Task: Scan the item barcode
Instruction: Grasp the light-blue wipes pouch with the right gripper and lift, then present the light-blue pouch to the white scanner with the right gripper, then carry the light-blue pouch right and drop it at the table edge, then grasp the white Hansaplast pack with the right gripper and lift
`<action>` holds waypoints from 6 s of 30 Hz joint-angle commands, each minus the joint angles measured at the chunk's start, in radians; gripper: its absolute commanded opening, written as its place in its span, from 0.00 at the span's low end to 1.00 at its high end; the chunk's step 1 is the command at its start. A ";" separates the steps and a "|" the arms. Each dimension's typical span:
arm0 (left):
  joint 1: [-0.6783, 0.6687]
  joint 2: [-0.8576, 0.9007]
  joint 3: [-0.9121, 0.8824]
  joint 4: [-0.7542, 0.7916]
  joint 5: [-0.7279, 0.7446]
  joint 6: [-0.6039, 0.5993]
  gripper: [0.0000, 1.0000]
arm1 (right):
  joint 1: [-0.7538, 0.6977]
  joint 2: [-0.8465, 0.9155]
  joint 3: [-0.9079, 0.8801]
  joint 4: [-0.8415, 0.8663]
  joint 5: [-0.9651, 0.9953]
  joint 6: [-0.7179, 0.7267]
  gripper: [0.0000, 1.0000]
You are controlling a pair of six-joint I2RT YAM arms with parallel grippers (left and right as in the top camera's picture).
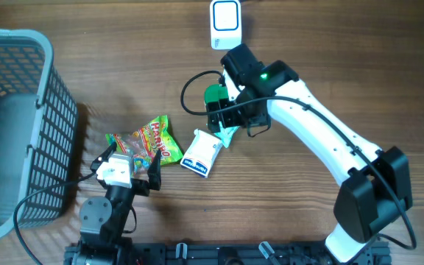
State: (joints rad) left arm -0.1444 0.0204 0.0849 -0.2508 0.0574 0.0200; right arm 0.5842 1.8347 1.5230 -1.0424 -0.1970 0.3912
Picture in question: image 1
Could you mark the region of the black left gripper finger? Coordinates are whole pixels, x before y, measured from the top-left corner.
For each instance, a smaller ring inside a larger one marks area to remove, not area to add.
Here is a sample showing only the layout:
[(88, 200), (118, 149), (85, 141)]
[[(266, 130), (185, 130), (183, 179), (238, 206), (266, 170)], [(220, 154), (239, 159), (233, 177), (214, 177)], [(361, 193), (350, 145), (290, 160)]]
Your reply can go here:
[(117, 143), (113, 142), (102, 154), (93, 160), (91, 163), (91, 171), (96, 172), (104, 162), (108, 161), (109, 157), (116, 151), (116, 149)]
[(149, 189), (159, 191), (161, 188), (161, 174), (160, 174), (160, 163), (161, 163), (161, 151), (158, 150), (155, 153), (154, 158), (147, 170), (149, 178)]

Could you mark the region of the Haribo gummy candy bag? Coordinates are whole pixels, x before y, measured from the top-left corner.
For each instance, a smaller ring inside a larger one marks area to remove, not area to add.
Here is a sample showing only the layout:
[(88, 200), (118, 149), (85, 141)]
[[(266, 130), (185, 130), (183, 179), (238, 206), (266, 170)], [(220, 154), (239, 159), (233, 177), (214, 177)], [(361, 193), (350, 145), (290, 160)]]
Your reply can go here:
[(158, 116), (132, 133), (111, 133), (105, 135), (109, 144), (116, 143), (116, 151), (134, 157), (134, 174), (148, 170), (157, 151), (160, 164), (176, 163), (183, 158), (179, 145), (169, 133), (169, 118)]

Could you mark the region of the teal tissue packet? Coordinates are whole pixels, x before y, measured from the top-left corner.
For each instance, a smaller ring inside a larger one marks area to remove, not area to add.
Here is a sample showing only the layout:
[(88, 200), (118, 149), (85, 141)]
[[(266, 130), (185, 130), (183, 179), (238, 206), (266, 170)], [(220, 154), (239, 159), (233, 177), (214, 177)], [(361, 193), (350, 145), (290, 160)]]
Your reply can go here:
[(215, 136), (217, 136), (223, 146), (225, 148), (228, 148), (230, 146), (230, 143), (233, 139), (234, 133), (239, 129), (239, 127), (223, 127), (221, 124), (219, 125), (219, 131), (215, 132)]

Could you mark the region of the green lid plastic jar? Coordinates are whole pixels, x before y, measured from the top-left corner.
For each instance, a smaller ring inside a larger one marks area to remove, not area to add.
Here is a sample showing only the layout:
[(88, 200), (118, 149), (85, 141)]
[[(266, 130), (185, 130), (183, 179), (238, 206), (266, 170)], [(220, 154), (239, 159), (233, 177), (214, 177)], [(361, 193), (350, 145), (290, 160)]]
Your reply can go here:
[(230, 106), (230, 100), (225, 86), (218, 84), (209, 86), (204, 93), (205, 110), (207, 114)]

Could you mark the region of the white blue plaster box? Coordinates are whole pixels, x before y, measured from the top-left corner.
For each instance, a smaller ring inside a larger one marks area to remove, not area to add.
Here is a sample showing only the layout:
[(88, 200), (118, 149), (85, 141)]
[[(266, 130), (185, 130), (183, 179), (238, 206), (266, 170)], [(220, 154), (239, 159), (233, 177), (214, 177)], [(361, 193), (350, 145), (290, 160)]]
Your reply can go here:
[(194, 140), (183, 155), (180, 165), (200, 177), (208, 178), (222, 146), (222, 141), (216, 136), (195, 129)]

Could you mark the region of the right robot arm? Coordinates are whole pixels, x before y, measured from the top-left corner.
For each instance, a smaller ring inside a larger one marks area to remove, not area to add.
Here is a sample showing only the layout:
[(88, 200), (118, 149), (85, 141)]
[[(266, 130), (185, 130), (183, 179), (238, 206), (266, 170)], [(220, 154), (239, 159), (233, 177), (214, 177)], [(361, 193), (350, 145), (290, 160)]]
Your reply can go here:
[(266, 66), (240, 44), (220, 63), (219, 83), (227, 93), (205, 104), (209, 130), (268, 130), (276, 121), (323, 162), (339, 187), (333, 207), (337, 225), (325, 240), (332, 258), (348, 264), (390, 223), (408, 221), (409, 161), (400, 149), (382, 150), (351, 130), (281, 60)]

